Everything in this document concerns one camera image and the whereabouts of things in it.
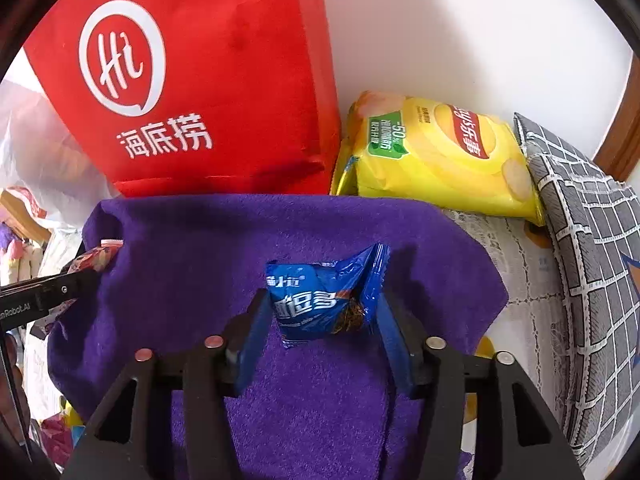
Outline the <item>blue cookie snack packet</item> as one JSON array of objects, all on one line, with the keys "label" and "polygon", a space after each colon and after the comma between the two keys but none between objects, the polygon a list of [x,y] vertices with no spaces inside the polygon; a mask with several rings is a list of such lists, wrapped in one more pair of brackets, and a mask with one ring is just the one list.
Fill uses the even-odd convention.
[{"label": "blue cookie snack packet", "polygon": [[342,260],[268,262],[266,285],[283,345],[293,348],[370,326],[389,262],[390,246],[381,243]]}]

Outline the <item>pink striped candy packet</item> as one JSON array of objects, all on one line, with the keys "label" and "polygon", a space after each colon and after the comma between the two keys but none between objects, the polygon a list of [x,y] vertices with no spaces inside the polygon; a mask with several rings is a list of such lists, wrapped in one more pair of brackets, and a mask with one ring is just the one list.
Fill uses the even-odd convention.
[{"label": "pink striped candy packet", "polygon": [[123,240],[104,238],[99,246],[76,257],[67,269],[54,280],[52,307],[44,318],[32,324],[29,333],[45,340],[55,321],[78,299],[96,291],[98,276],[124,247]]}]

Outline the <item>purple towel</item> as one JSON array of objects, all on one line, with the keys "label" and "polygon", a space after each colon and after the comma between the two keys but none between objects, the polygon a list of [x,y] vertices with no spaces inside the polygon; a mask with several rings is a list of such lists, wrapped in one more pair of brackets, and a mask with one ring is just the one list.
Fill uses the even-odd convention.
[{"label": "purple towel", "polygon": [[[104,200],[87,248],[120,240],[92,296],[48,339],[52,382],[89,417],[140,348],[188,350],[246,309],[258,288],[301,320],[303,268],[390,248],[385,285],[460,352],[473,352],[508,301],[485,248],[437,208],[380,198],[209,195]],[[421,407],[397,393],[370,327],[286,348],[269,332],[250,386],[228,401],[249,479],[411,479]]]}]

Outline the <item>white Miniso plastic bag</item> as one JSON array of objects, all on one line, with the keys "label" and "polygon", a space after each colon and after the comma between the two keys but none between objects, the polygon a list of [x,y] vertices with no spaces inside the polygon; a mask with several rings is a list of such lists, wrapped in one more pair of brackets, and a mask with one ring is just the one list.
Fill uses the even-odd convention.
[{"label": "white Miniso plastic bag", "polygon": [[1,84],[1,186],[24,188],[49,228],[80,229],[116,188],[82,150],[49,100]]}]

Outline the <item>yellow potato chips bag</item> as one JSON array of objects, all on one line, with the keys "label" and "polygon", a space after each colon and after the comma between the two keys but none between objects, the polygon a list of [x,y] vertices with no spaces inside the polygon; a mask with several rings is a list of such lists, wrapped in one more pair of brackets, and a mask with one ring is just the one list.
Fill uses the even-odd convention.
[{"label": "yellow potato chips bag", "polygon": [[360,94],[347,114],[331,192],[422,200],[544,225],[544,208],[511,127],[417,96]]}]

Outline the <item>grey checked star cushion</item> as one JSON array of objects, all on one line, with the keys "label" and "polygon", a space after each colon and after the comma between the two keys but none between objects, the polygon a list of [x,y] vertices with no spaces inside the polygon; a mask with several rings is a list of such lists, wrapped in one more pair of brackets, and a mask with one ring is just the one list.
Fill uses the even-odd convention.
[{"label": "grey checked star cushion", "polygon": [[639,197],[522,114],[514,133],[546,211],[570,330],[562,428],[580,466],[639,406]]}]

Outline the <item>red paper shopping bag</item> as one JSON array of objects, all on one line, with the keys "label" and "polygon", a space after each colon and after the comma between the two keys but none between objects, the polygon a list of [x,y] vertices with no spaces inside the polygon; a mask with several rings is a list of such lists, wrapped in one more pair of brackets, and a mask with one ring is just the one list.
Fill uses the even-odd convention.
[{"label": "red paper shopping bag", "polygon": [[58,0],[25,51],[122,195],[329,191],[324,0]]}]

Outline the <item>brown wooden door frame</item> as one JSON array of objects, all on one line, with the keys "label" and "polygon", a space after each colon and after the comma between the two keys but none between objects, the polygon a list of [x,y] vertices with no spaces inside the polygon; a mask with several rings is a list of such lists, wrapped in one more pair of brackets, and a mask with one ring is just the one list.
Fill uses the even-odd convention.
[{"label": "brown wooden door frame", "polygon": [[622,102],[594,159],[603,171],[619,181],[625,181],[639,162],[639,114],[639,58],[634,55]]}]

